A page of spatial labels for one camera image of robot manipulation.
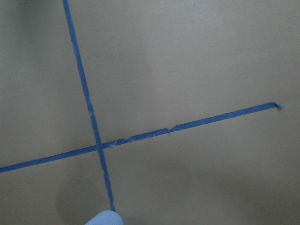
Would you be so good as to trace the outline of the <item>blue ribbed paper cup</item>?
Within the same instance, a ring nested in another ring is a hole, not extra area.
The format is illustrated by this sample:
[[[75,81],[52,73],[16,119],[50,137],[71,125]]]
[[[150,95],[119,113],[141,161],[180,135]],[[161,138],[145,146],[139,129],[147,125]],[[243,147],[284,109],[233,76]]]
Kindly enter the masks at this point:
[[[124,225],[124,222],[115,211],[105,210],[97,214],[85,225]]]

